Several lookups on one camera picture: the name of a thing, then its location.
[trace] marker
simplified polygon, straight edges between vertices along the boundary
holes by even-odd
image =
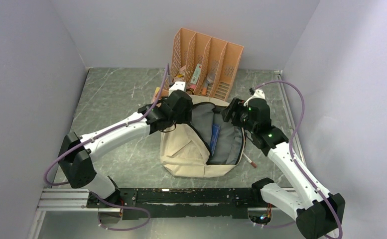
[[[243,153],[243,157],[245,157],[245,159],[254,167],[254,168],[258,168],[258,166],[245,154]]]

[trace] small box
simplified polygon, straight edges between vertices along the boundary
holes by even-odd
[[[192,79],[190,80],[191,84],[196,85],[196,83],[198,83],[199,76],[201,75],[201,70],[202,70],[202,65],[198,63],[196,65],[195,71],[193,72]]]

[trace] desk organizer compartment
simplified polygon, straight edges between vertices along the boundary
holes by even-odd
[[[188,88],[192,87],[190,81],[199,63],[202,70],[193,87],[193,94],[201,95],[202,88],[207,84],[207,75],[215,73],[214,82],[208,84],[206,96],[226,101],[233,87],[242,52],[243,46],[181,28],[174,37],[171,80],[181,67],[186,66],[183,81]]]

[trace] gray backpack lining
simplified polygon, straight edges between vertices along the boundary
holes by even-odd
[[[218,108],[209,102],[194,105],[192,123],[189,126],[199,135],[210,151],[210,157],[207,161],[208,165],[236,165],[241,157],[245,136],[241,128],[234,127],[231,123],[223,121]],[[221,128],[214,155],[211,155],[210,144],[213,123],[218,124]]]

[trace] white wall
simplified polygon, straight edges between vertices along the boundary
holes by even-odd
[[[163,67],[181,27],[245,46],[241,68],[282,69],[319,0],[52,0],[87,66]]]
[[[272,225],[283,225],[291,218],[273,210]],[[113,232],[98,227],[95,212],[48,212],[39,239],[300,239],[296,226],[282,230],[253,226],[248,219],[231,217],[153,218],[142,228]],[[120,220],[116,228],[130,228],[144,222]]]
[[[346,199],[344,238],[387,239],[387,0],[322,0],[283,78],[305,95],[309,168]]]
[[[86,76],[48,0],[0,0],[0,239],[26,238]]]

